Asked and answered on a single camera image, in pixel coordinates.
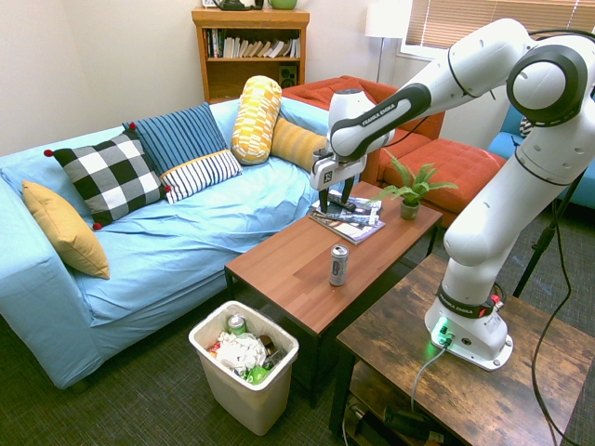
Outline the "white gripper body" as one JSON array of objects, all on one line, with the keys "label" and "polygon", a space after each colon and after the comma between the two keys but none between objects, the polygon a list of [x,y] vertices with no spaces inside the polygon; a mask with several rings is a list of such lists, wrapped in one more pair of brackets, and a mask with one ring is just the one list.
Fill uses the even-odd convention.
[{"label": "white gripper body", "polygon": [[321,158],[314,162],[310,184],[315,190],[326,190],[333,185],[361,174],[366,166],[367,156],[357,161],[340,162],[336,156]]}]

